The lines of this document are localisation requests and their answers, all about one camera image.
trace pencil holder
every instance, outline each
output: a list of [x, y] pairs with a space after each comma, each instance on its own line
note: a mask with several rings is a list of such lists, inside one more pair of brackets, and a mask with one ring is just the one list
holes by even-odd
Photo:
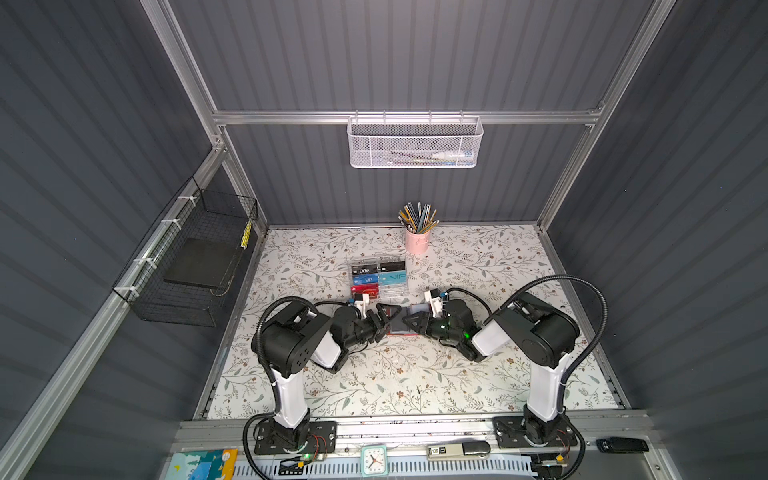
[[432, 235], [432, 231], [417, 235], [416, 233], [411, 233], [406, 229], [406, 250], [408, 253], [421, 255], [427, 251], [427, 248], [429, 248], [430, 235]]

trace floral pattern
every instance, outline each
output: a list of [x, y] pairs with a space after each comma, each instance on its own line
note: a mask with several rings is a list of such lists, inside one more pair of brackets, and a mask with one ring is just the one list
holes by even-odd
[[[266, 375], [250, 350], [261, 313], [286, 295], [348, 298], [352, 259], [406, 256], [408, 296], [382, 299], [403, 305], [421, 303], [431, 288], [461, 286], [494, 309], [515, 289], [553, 273], [533, 226], [436, 227], [421, 256], [406, 253], [403, 236], [401, 228], [270, 231], [208, 418], [246, 418], [273, 408]], [[532, 292], [572, 314], [558, 283]], [[485, 318], [472, 298], [466, 302], [476, 319]], [[333, 306], [320, 308], [331, 313]], [[577, 352], [586, 344], [580, 337]], [[310, 362], [304, 388], [314, 416], [505, 412], [522, 409], [530, 373], [530, 362], [512, 342], [474, 363], [422, 336], [387, 336], [352, 354], [337, 374]], [[593, 356], [571, 376], [565, 398], [569, 409], [617, 408]]]

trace clock face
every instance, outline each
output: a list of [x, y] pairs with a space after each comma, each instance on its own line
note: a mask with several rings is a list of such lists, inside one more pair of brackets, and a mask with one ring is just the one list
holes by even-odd
[[368, 447], [362, 451], [364, 475], [386, 475], [386, 447]]

